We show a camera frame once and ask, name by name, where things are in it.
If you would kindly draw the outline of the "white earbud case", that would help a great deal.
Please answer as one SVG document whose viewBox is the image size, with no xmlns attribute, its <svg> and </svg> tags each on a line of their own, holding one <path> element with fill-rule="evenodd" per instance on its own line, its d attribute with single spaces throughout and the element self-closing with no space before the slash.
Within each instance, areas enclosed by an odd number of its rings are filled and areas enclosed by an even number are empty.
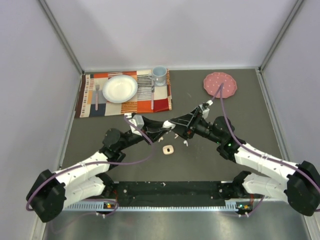
<svg viewBox="0 0 320 240">
<path fill-rule="evenodd" d="M 170 129 L 170 130 L 174 129 L 175 126 L 176 125 L 174 123 L 171 123 L 169 120 L 164 121 L 163 124 L 162 124 L 163 128 Z"/>
</svg>

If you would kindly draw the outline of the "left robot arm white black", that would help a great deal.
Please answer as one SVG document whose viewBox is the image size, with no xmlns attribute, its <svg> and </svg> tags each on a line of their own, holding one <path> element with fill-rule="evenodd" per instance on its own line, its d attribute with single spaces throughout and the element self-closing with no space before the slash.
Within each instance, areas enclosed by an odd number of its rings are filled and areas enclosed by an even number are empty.
<svg viewBox="0 0 320 240">
<path fill-rule="evenodd" d="M 169 120 L 154 121 L 141 115 L 126 115 L 124 120 L 130 129 L 107 130 L 102 147 L 87 159 L 54 172 L 42 171 L 26 196 L 26 210 L 47 223 L 74 203 L 95 196 L 109 198 L 114 187 L 103 178 L 113 167 L 124 165 L 123 150 L 140 142 L 152 145 L 176 128 Z"/>
</svg>

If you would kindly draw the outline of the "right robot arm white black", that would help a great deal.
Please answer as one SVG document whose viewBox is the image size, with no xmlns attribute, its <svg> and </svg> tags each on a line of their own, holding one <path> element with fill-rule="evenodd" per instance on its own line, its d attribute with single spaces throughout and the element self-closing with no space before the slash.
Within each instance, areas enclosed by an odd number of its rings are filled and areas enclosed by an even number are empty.
<svg viewBox="0 0 320 240">
<path fill-rule="evenodd" d="M 305 216 L 319 212 L 320 174 L 312 163 L 289 162 L 260 151 L 235 136 L 235 128 L 226 116 L 218 116 L 210 123 L 206 121 L 208 114 L 208 105 L 204 103 L 188 114 L 166 120 L 163 127 L 184 140 L 199 135 L 215 142 L 224 159 L 259 172 L 260 175 L 241 173 L 234 179 L 233 192 L 237 197 L 259 194 L 286 202 Z"/>
</svg>

